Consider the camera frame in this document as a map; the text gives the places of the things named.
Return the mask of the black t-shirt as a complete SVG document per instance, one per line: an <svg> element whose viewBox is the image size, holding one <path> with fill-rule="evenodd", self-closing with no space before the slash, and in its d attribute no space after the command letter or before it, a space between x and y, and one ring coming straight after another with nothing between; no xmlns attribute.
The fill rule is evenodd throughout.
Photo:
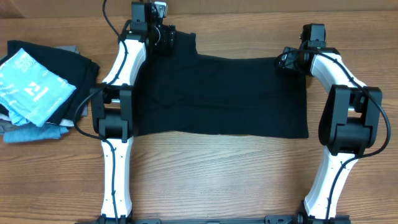
<svg viewBox="0 0 398 224"><path fill-rule="evenodd" d="M198 134L308 137L306 78L274 58L200 55L179 32L170 55L150 54L136 81L140 136Z"/></svg>

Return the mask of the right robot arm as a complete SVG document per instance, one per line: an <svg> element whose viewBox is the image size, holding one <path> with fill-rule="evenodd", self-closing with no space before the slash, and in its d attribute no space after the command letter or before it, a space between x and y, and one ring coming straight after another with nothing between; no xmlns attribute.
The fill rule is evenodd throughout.
<svg viewBox="0 0 398 224"><path fill-rule="evenodd" d="M280 215L286 223L350 223L347 215L338 216L336 208L346 180L358 160L379 154L366 153L373 146L379 120L391 131L382 108L382 91L358 80L344 65L335 48L326 45L324 24L305 24L299 48L286 47L278 57L278 66L305 72L317 78L328 93L318 126L323 146L314 183L295 215Z"/></svg>

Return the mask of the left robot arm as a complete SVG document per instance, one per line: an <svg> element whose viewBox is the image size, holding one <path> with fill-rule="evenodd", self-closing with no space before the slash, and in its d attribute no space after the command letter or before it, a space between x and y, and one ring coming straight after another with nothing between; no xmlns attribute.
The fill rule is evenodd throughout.
<svg viewBox="0 0 398 224"><path fill-rule="evenodd" d="M134 142L133 90L152 51L171 53L175 26L165 26L166 2L133 2L118 33L119 51L102 83L90 90L93 129L104 155L104 199L97 223L131 223L130 155Z"/></svg>

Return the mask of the folded black shirt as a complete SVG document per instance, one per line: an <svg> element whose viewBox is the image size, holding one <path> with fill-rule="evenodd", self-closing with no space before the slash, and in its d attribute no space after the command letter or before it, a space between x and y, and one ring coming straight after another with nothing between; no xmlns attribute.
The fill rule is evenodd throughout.
<svg viewBox="0 0 398 224"><path fill-rule="evenodd" d="M48 122L60 124L62 119L72 120L78 106L90 94L90 88L95 86L100 66L71 51L21 40L7 42L7 55L1 60L1 63L4 63L20 49L24 49L41 65L76 87L70 98L54 112Z"/></svg>

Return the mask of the folded light blue printed shirt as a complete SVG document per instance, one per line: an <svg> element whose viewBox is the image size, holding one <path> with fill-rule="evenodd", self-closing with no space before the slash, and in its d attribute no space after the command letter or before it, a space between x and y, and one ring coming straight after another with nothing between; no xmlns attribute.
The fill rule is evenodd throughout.
<svg viewBox="0 0 398 224"><path fill-rule="evenodd" d="M1 105L14 125L43 126L75 90L24 49L1 65Z"/></svg>

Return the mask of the folded blue heather shirt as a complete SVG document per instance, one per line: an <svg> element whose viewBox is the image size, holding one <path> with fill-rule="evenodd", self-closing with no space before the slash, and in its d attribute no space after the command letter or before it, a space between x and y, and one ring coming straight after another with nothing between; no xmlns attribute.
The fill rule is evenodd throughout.
<svg viewBox="0 0 398 224"><path fill-rule="evenodd" d="M41 141L46 139L60 139L69 130L65 126L54 124L44 124L38 127L34 124L26 124L19 126L12 131L6 131L3 134L3 141L5 143L21 143Z"/></svg>

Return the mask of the folded white grey garment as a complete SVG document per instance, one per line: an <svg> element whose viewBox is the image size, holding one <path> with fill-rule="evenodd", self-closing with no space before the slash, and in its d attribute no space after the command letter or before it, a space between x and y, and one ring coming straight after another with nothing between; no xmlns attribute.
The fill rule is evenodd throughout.
<svg viewBox="0 0 398 224"><path fill-rule="evenodd" d="M11 119L7 115L1 114L1 134L17 133L21 135L22 131L25 131L31 136L48 135L50 138L54 138L55 136L59 137L67 133L71 127L73 127L73 121L68 119L63 119L60 124L45 123L41 127L33 123L18 126L12 124Z"/></svg>

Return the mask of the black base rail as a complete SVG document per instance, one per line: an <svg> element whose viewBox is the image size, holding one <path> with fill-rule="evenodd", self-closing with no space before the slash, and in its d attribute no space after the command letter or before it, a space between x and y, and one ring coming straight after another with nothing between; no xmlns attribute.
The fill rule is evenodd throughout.
<svg viewBox="0 0 398 224"><path fill-rule="evenodd" d="M93 222L84 224L351 224L349 216L332 218L328 221L313 217L296 215L267 215L264 218L227 218L227 219L188 219L188 220L161 220L158 218L133 220L131 217L115 218L99 217Z"/></svg>

